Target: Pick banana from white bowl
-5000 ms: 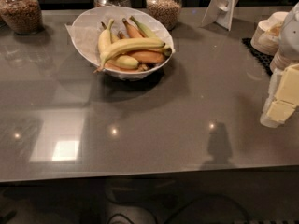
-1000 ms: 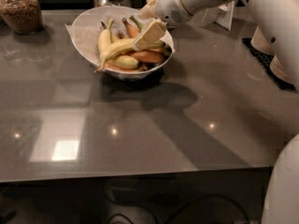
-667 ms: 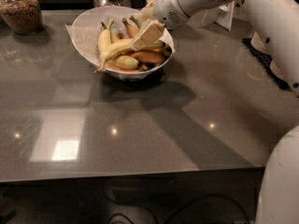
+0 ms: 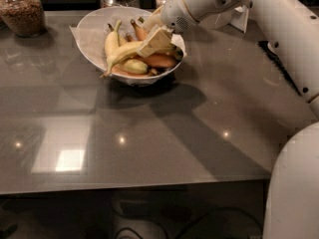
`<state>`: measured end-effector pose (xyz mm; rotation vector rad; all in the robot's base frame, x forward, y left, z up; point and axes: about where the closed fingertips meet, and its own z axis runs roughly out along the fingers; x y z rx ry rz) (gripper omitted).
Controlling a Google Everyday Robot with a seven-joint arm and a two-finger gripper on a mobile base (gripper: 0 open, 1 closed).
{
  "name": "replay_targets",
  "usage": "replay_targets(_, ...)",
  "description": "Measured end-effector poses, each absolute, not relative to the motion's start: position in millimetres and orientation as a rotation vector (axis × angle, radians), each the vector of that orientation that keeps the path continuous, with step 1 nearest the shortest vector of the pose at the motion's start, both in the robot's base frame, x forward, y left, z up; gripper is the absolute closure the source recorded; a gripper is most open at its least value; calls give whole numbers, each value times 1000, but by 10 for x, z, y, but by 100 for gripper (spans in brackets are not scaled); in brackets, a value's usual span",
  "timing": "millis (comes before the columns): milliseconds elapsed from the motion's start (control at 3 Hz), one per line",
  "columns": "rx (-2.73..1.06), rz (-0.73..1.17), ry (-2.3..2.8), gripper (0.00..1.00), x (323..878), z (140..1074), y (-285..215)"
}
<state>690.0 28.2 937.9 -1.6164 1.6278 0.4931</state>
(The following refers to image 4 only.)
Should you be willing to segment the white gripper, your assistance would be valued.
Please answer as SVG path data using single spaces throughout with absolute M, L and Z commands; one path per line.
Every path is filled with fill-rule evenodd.
M 183 33 L 211 14 L 222 13 L 233 6 L 233 0 L 167 0 L 156 8 L 143 22 L 148 36 L 143 40 L 149 47 L 171 43 L 172 32 Z

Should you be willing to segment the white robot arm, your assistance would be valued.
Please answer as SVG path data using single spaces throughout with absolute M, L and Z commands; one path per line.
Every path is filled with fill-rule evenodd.
M 209 15 L 240 5 L 251 10 L 267 41 L 265 52 L 282 65 L 286 84 L 318 117 L 318 16 L 298 0 L 167 0 L 146 19 L 145 27 L 182 33 Z M 292 136 L 276 158 L 262 239 L 319 239 L 318 122 Z

